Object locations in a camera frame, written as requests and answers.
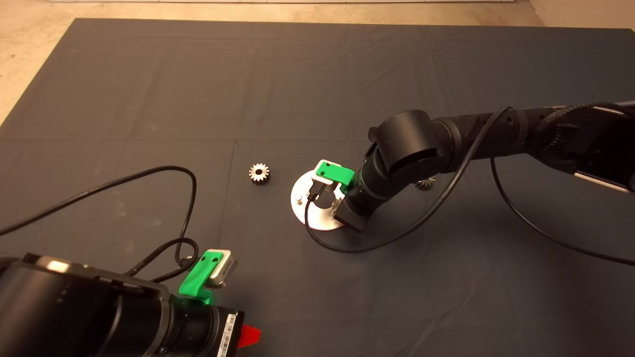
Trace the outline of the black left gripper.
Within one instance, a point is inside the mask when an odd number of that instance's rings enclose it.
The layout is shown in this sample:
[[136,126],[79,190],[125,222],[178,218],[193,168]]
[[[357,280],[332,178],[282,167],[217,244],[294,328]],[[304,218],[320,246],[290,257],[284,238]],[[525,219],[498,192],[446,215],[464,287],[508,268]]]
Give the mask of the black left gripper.
[[244,324],[242,310],[170,297],[170,357],[235,357],[237,350],[257,344],[259,328]]

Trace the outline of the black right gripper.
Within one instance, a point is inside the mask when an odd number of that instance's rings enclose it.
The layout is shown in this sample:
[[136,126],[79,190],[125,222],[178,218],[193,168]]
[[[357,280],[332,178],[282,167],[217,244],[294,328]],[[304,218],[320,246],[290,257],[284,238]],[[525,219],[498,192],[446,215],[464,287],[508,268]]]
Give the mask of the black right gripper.
[[384,169],[360,169],[342,203],[335,210],[335,219],[356,232],[363,232],[374,212],[397,194]]

